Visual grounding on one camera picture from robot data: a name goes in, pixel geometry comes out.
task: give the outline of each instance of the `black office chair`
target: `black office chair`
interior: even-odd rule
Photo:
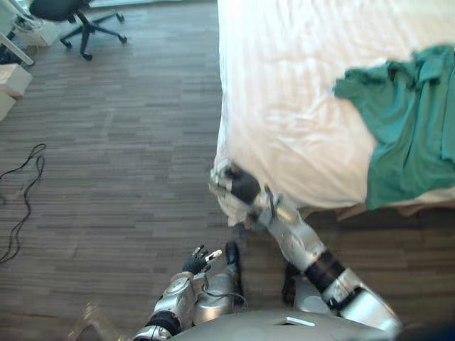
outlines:
[[[106,28],[101,27],[99,24],[103,21],[106,21],[109,18],[114,16],[117,17],[118,21],[121,23],[124,22],[125,18],[119,13],[112,13],[108,16],[103,16],[102,18],[96,19],[94,21],[88,21],[87,17],[82,13],[84,8],[89,8],[89,2],[92,0],[35,0],[30,5],[30,13],[38,18],[42,18],[49,21],[66,21],[68,20],[71,23],[76,22],[76,16],[82,21],[82,25],[76,28],[74,31],[71,31],[66,36],[63,36],[60,41],[67,48],[71,48],[71,43],[68,41],[69,38],[76,36],[77,34],[82,34],[82,40],[80,43],[80,54],[86,60],[91,60],[92,55],[85,52],[87,48],[88,39],[91,33],[95,31],[103,32],[110,34],[112,36],[118,37],[118,39],[125,44],[127,42],[127,37],[118,34],[117,32],[107,30]]]

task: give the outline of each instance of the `desk leg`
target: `desk leg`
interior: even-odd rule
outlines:
[[[17,55],[27,65],[33,65],[35,62],[28,57],[20,48],[18,48],[11,40],[9,40],[3,33],[0,33],[0,43],[4,44],[15,55]]]

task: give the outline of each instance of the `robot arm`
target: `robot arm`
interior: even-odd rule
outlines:
[[[244,217],[252,229],[268,230],[284,258],[306,274],[327,306],[341,317],[391,334],[401,328],[389,305],[340,264],[283,197],[274,197],[267,187],[262,192],[254,177],[231,163],[212,170],[209,187],[230,220]]]
[[[221,254],[217,250],[208,255],[203,245],[194,250],[181,273],[171,279],[155,305],[149,322],[135,336],[134,341],[163,341],[193,325],[193,311],[200,294],[208,287],[206,271]]]

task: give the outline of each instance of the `white box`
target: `white box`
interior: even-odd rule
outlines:
[[[32,75],[17,64],[0,65],[0,91],[11,97],[22,97]]]
[[[43,21],[43,25],[36,31],[15,30],[14,33],[27,46],[50,46],[57,39],[59,31],[50,21]]]
[[[16,100],[0,91],[0,121],[5,118],[9,110],[14,106]]]

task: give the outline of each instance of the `white bedsheet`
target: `white bedsheet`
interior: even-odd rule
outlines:
[[[365,202],[375,139],[337,77],[455,41],[454,0],[218,0],[223,108],[215,164],[231,158],[299,207]],[[400,204],[455,198],[455,188]]]

